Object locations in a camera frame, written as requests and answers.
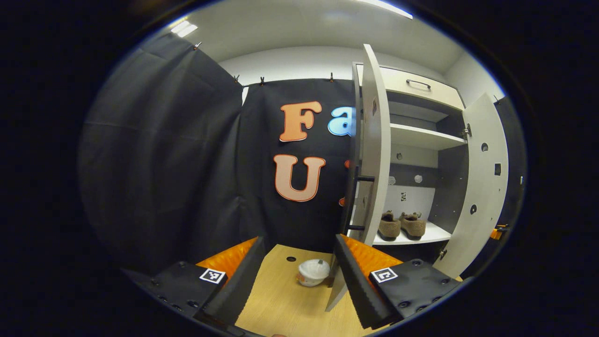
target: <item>drawer handle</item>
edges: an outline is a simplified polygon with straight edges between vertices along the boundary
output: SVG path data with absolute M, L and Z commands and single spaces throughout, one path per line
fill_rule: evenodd
M 431 89 L 431 86 L 426 83 L 422 83 L 422 82 L 418 82 L 418 81 L 414 81 L 414 80 L 406 80 L 406 83 L 410 84 L 410 82 L 424 84 L 428 89 Z

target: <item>yogurt cup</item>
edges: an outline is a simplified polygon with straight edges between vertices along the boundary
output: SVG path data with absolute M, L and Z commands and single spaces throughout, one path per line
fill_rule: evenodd
M 306 287 L 314 287 L 324 281 L 331 271 L 329 264 L 323 260 L 315 258 L 307 260 L 299 265 L 299 272 L 296 279 L 301 285 Z

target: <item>cabinet drawer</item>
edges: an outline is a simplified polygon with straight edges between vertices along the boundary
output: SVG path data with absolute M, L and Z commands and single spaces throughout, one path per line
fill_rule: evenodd
M 359 84 L 362 85 L 362 72 L 364 66 L 356 65 L 358 70 Z M 437 103 L 454 107 L 459 110 L 464 109 L 462 99 L 458 91 L 443 83 L 431 80 L 424 76 L 407 73 L 405 71 L 380 67 L 383 75 L 383 82 L 387 91 L 399 92 L 410 96 L 422 97 Z

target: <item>cabinet shelf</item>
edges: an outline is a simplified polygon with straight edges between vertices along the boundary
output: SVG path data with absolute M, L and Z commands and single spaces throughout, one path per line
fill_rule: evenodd
M 436 151 L 467 144 L 464 139 L 436 131 L 391 124 L 391 143 Z
M 379 233 L 376 233 L 373 245 L 415 245 L 419 243 L 445 241 L 451 238 L 451 234 L 444 231 L 441 227 L 433 224 L 432 222 L 426 222 L 426 230 L 420 240 L 410 240 L 407 238 L 405 232 L 401 231 L 400 235 L 395 241 L 385 241 L 380 238 Z

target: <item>brown slipper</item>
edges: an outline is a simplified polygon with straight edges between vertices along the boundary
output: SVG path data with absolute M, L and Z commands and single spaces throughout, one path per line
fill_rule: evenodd
M 401 230 L 410 240 L 420 240 L 426 230 L 426 221 L 419 220 L 416 213 L 401 214 Z
M 393 213 L 388 210 L 381 216 L 379 224 L 379 236 L 385 241 L 395 241 L 400 235 L 401 222 L 393 219 Z

